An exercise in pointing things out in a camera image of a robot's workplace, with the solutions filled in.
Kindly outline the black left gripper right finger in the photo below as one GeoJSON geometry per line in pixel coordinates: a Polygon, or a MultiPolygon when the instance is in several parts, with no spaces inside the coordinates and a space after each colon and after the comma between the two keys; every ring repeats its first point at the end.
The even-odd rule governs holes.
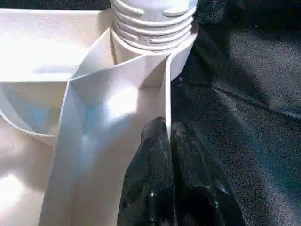
{"type": "Polygon", "coordinates": [[[180,226],[244,226],[241,208],[219,164],[192,127],[171,127],[177,223],[180,226]]]}

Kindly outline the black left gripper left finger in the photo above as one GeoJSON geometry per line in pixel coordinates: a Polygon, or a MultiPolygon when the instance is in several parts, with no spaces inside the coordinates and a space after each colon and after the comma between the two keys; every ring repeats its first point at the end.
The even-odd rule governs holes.
{"type": "Polygon", "coordinates": [[[165,118],[146,124],[140,141],[124,175],[117,225],[172,226],[175,186],[165,118]]]}

